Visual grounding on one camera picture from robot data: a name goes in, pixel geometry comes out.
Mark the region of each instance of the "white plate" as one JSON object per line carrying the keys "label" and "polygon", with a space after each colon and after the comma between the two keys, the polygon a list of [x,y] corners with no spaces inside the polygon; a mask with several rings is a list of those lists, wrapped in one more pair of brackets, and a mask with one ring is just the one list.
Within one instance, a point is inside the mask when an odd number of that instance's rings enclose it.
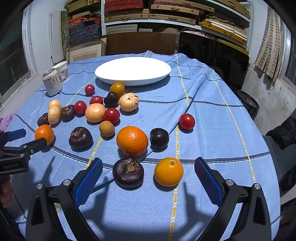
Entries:
{"label": "white plate", "polygon": [[171,67],[158,59],[147,57],[118,58],[106,62],[95,70],[95,75],[108,84],[125,86],[147,85],[165,78]]}

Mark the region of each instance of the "hand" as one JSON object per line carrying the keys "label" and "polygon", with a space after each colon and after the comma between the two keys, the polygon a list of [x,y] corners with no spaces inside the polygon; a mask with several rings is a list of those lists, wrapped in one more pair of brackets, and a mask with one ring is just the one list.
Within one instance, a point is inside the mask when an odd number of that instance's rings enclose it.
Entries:
{"label": "hand", "polygon": [[3,203],[3,207],[10,207],[12,204],[12,196],[11,196],[11,176],[6,176],[5,180],[1,185],[1,193],[0,193],[0,202]]}

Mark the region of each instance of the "metal bolt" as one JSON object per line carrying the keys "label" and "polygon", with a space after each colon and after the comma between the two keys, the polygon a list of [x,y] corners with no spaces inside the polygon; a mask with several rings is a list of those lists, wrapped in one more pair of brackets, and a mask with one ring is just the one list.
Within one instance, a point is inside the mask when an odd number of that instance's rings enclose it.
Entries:
{"label": "metal bolt", "polygon": [[256,188],[256,189],[260,189],[260,188],[261,188],[261,186],[260,186],[260,184],[258,184],[258,183],[255,183],[255,184],[254,184],[254,188]]}
{"label": "metal bolt", "polygon": [[232,186],[232,185],[234,184],[234,182],[233,182],[233,180],[231,180],[231,179],[227,179],[227,180],[226,180],[226,184],[227,184],[228,186]]}
{"label": "metal bolt", "polygon": [[36,188],[37,189],[41,189],[43,187],[43,185],[41,183],[37,184]]}
{"label": "metal bolt", "polygon": [[71,184],[71,180],[67,179],[67,180],[63,181],[63,184],[65,186],[69,186]]}

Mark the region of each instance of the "table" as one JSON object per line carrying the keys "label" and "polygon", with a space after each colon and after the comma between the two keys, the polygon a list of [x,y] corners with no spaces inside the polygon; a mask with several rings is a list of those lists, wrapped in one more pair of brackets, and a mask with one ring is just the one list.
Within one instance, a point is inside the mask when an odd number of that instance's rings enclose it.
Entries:
{"label": "table", "polygon": [[[138,158],[145,170],[143,185],[127,191],[112,181],[112,165],[122,157],[115,137],[101,138],[98,125],[89,125],[85,117],[54,125],[54,146],[32,156],[29,172],[12,176],[15,198],[9,211],[19,223],[21,232],[25,232],[28,205],[36,184],[59,185],[65,179],[72,179],[89,161],[98,157],[104,163],[103,173],[80,210],[100,240],[197,240],[217,211],[194,172],[194,161],[201,156],[210,168],[238,185],[260,183],[274,238],[279,227],[280,200],[270,152],[248,112],[224,81],[205,64],[183,54],[166,56],[147,51],[71,63],[69,79],[63,83],[59,94],[49,98],[41,86],[18,111],[7,130],[25,128],[27,135],[9,145],[20,146],[34,139],[37,120],[47,112],[51,100],[58,99],[62,106],[75,104],[78,100],[88,104],[90,97],[84,92],[87,84],[96,87],[95,95],[106,96],[110,85],[96,78],[95,69],[106,61],[130,56],[163,60],[172,71],[157,83],[126,88],[127,92],[137,93],[140,104],[135,113],[120,112],[115,133],[125,126],[137,126],[149,138],[153,128],[164,128],[170,134],[168,147],[162,152],[153,152],[148,146],[147,153]],[[185,112],[196,120],[191,133],[184,133],[176,126]],[[87,127],[94,139],[90,150],[79,153],[68,143],[71,131],[78,126]],[[173,190],[163,191],[155,186],[153,172],[159,160],[170,156],[183,163],[184,176]],[[221,240],[230,236],[240,207],[241,204],[237,204]],[[57,211],[65,233],[75,240],[59,205]]]}

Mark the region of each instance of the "white cup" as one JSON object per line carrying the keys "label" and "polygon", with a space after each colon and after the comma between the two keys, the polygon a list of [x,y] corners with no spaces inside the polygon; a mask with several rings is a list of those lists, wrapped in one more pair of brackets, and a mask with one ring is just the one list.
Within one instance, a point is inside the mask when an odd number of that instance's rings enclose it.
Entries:
{"label": "white cup", "polygon": [[53,66],[53,68],[58,71],[61,82],[64,82],[69,77],[67,61],[63,61]]}

